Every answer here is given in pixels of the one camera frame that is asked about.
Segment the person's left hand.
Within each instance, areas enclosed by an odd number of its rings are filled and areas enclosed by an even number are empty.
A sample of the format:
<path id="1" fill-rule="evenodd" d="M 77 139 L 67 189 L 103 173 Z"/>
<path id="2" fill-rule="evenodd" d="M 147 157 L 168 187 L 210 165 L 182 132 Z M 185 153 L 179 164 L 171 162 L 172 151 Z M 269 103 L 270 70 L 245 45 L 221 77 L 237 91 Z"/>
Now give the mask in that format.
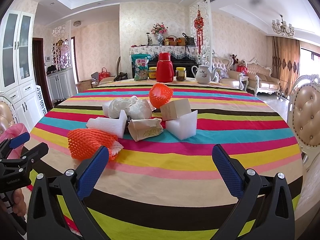
<path id="1" fill-rule="evenodd" d="M 14 205 L 12 207 L 13 213 L 19 217 L 24 217 L 27 212 L 27 205 L 24 201 L 22 189 L 17 189 L 13 193 Z"/>

